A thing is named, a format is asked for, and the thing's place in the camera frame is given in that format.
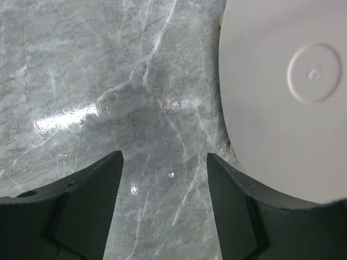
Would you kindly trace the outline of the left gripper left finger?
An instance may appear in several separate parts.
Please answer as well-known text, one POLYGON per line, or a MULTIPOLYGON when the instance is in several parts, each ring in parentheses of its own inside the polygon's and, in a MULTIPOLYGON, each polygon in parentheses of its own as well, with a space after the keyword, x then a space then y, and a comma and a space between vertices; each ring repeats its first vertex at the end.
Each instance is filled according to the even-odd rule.
POLYGON ((1 198, 1 259, 103 259, 123 170, 114 151, 69 176, 1 198))

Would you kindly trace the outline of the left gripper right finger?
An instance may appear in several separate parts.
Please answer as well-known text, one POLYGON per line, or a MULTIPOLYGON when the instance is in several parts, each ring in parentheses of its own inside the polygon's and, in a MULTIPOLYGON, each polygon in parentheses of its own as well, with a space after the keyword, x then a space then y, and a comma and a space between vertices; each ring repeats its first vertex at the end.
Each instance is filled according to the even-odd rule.
POLYGON ((291 197, 214 153, 207 174, 223 259, 346 259, 346 200, 291 197))

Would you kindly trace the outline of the cream round drawer cabinet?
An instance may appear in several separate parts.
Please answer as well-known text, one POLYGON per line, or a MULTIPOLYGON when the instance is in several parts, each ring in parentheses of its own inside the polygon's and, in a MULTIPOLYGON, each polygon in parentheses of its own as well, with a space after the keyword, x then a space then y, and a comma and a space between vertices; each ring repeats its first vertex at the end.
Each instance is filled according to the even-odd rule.
POLYGON ((315 203, 346 197, 346 1, 227 1, 219 76, 245 174, 315 203))

